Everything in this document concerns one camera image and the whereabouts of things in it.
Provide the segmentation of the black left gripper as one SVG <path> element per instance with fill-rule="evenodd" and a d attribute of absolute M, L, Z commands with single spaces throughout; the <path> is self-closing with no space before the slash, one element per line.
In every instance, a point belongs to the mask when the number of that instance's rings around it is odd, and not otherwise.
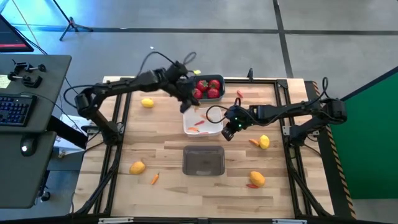
<path fill-rule="evenodd" d="M 193 90 L 195 89 L 195 79 L 180 78 L 174 83 L 169 82 L 169 95 L 181 101 L 180 112 L 184 113 L 192 105 L 200 106 L 200 102 L 194 97 Z"/>

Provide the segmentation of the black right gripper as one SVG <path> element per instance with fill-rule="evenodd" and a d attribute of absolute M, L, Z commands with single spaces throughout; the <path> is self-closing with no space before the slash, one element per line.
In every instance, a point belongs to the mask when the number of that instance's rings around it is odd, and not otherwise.
<path fill-rule="evenodd" d="M 234 137 L 234 134 L 236 132 L 235 129 L 231 129 L 229 127 L 229 119 L 232 116 L 234 116 L 235 114 L 245 115 L 247 117 L 247 122 L 248 122 L 247 127 L 251 125 L 251 117 L 250 117 L 250 114 L 248 113 L 248 110 L 246 110 L 238 105 L 231 106 L 229 109 L 227 109 L 226 113 L 224 114 L 224 116 L 226 117 L 228 122 L 226 123 L 226 126 L 221 131 L 223 137 L 225 139 L 227 139 L 228 141 L 232 140 L 232 138 Z"/>

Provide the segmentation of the orange-yellow lemon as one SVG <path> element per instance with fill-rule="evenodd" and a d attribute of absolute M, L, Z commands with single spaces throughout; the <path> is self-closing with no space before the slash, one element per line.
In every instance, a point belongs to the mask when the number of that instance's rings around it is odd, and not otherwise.
<path fill-rule="evenodd" d="M 146 165 L 142 161 L 133 163 L 129 168 L 129 173 L 132 175 L 139 175 L 146 169 Z"/>
<path fill-rule="evenodd" d="M 251 171 L 249 178 L 250 178 L 251 182 L 254 185 L 256 185 L 257 187 L 264 186 L 265 181 L 266 181 L 265 177 L 260 172 L 257 172 L 257 171 Z"/>

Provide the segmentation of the white plastic basket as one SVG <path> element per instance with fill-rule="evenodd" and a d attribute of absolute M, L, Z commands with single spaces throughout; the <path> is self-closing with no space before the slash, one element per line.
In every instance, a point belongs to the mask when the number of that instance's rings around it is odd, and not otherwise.
<path fill-rule="evenodd" d="M 207 119 L 203 119 L 200 115 L 205 114 Z M 183 131 L 188 137 L 205 137 L 216 136 L 221 133 L 223 129 L 223 118 L 219 108 L 212 108 L 208 112 L 208 108 L 190 108 L 183 114 Z M 195 126 L 194 124 L 205 120 L 205 123 Z M 189 127 L 198 128 L 199 132 L 209 132 L 209 134 L 198 134 L 197 132 L 188 131 Z"/>

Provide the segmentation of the blue-grey plastic basket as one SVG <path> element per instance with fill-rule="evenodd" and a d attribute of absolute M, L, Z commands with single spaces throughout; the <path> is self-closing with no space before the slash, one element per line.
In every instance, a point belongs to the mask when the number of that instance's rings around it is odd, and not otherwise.
<path fill-rule="evenodd" d="M 224 78 L 221 75 L 195 75 L 192 76 L 195 79 L 195 88 L 197 85 L 197 82 L 199 80 L 206 80 L 207 82 L 209 82 L 210 80 L 219 80 L 221 83 L 221 87 L 219 89 L 220 91 L 220 97 L 219 98 L 215 98 L 215 99 L 209 99 L 207 98 L 207 91 L 206 92 L 202 92 L 203 93 L 203 98 L 198 100 L 200 103 L 204 103 L 204 102 L 213 102 L 213 101 L 220 101 L 225 93 L 225 86 L 224 86 Z"/>

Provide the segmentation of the grey translucent plastic basket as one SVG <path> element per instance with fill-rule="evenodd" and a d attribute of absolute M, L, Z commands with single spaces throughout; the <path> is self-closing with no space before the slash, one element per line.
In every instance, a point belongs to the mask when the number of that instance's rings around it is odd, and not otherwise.
<path fill-rule="evenodd" d="M 186 146 L 182 172 L 185 175 L 219 176 L 225 172 L 225 154 L 221 146 Z"/>

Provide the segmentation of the black yellow hazard strip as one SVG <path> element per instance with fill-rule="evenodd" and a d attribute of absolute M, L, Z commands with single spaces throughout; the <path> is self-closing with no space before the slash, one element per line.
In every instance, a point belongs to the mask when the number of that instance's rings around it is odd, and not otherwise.
<path fill-rule="evenodd" d="M 348 184 L 329 125 L 326 125 L 320 131 L 318 145 L 322 155 L 334 214 L 337 217 L 355 220 L 356 212 L 354 210 L 353 201 L 348 190 Z"/>

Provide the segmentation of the white paper sheets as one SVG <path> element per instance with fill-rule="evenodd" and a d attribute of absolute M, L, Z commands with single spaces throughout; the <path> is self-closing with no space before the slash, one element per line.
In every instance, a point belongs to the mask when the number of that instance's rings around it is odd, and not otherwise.
<path fill-rule="evenodd" d="M 62 114 L 60 120 L 63 121 L 67 126 L 73 128 L 75 131 L 83 133 L 85 136 L 87 136 L 87 134 L 82 130 L 82 127 L 90 125 L 91 124 L 90 120 L 87 120 L 80 116 L 72 116 L 66 114 Z M 67 141 L 64 138 L 61 138 L 60 136 L 57 136 L 53 146 L 55 148 L 58 148 L 60 150 L 61 155 L 64 156 L 84 151 L 84 149 L 74 145 L 74 143 Z"/>

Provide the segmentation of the dark grey desk top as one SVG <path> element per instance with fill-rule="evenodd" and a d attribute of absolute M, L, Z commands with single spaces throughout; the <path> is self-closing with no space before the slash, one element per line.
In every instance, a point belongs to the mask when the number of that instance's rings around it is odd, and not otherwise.
<path fill-rule="evenodd" d="M 57 134 L 37 136 L 36 152 L 21 153 L 21 134 L 0 134 L 0 208 L 33 206 L 47 170 Z"/>
<path fill-rule="evenodd" d="M 41 76 L 42 82 L 37 88 L 25 87 L 19 80 L 11 81 L 7 88 L 0 88 L 0 94 L 39 96 L 25 127 L 0 126 L 0 133 L 42 133 L 46 130 L 71 61 L 69 55 L 0 54 L 0 75 L 13 71 L 15 62 L 27 62 L 33 67 L 43 64 L 46 67 L 45 72 L 34 70 L 20 73 L 21 76 Z"/>

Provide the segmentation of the green floor panel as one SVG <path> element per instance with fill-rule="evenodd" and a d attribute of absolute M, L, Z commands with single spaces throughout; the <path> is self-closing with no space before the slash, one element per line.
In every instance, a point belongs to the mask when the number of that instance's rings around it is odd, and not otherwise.
<path fill-rule="evenodd" d="M 398 198 L 398 67 L 342 100 L 348 119 L 331 130 L 351 198 Z"/>

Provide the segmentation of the black tripod stand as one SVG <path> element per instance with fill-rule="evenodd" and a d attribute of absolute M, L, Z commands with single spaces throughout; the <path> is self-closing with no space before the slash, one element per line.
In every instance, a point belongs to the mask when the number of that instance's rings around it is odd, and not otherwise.
<path fill-rule="evenodd" d="M 62 41 L 63 38 L 65 37 L 65 35 L 67 34 L 67 32 L 73 30 L 74 32 L 79 32 L 80 29 L 83 29 L 85 31 L 88 32 L 93 32 L 93 28 L 91 27 L 87 27 L 87 26 L 82 26 L 79 25 L 75 22 L 74 18 L 72 17 L 68 17 L 65 12 L 63 11 L 63 9 L 60 7 L 60 5 L 58 4 L 58 2 L 56 0 L 52 0 L 53 3 L 55 4 L 55 6 L 57 7 L 57 9 L 61 12 L 62 16 L 66 19 L 66 21 L 68 22 L 68 25 L 66 26 L 65 30 L 63 31 L 62 35 L 59 38 L 59 41 Z"/>

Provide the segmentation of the black computer mouse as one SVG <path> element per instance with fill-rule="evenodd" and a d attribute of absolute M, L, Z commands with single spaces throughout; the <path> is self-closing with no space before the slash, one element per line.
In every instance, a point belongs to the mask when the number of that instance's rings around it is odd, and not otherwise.
<path fill-rule="evenodd" d="M 37 141 L 33 137 L 23 137 L 20 143 L 21 154 L 25 157 L 32 156 L 36 152 Z"/>

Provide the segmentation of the black keyboard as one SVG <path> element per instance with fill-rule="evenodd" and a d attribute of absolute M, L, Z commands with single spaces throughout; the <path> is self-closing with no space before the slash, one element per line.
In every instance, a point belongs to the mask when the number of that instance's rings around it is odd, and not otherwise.
<path fill-rule="evenodd" d="M 33 95 L 0 94 L 0 126 L 27 126 L 36 101 Z"/>

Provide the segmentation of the black computer monitor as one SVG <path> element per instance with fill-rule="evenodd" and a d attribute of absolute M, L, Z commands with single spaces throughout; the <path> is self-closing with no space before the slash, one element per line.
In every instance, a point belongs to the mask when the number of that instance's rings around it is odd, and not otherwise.
<path fill-rule="evenodd" d="M 0 15 L 0 53 L 33 52 L 31 45 Z"/>

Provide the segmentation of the black aluminium table frame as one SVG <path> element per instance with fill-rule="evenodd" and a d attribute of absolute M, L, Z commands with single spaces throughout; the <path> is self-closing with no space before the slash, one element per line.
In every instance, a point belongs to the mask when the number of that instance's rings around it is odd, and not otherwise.
<path fill-rule="evenodd" d="M 153 108 L 141 100 L 150 98 Z M 292 218 L 294 207 L 284 153 L 281 123 L 253 126 L 227 141 L 222 135 L 188 137 L 183 131 L 179 103 L 162 91 L 135 92 L 128 109 L 124 142 L 116 177 L 106 185 L 92 213 L 107 212 L 112 217 L 189 218 Z M 267 149 L 249 142 L 266 135 Z M 219 176 L 190 176 L 182 172 L 185 146 L 222 146 L 225 172 Z M 142 161 L 146 169 L 139 175 L 130 166 Z M 251 171 L 260 172 L 264 186 L 251 189 Z M 154 185 L 150 182 L 159 173 Z"/>

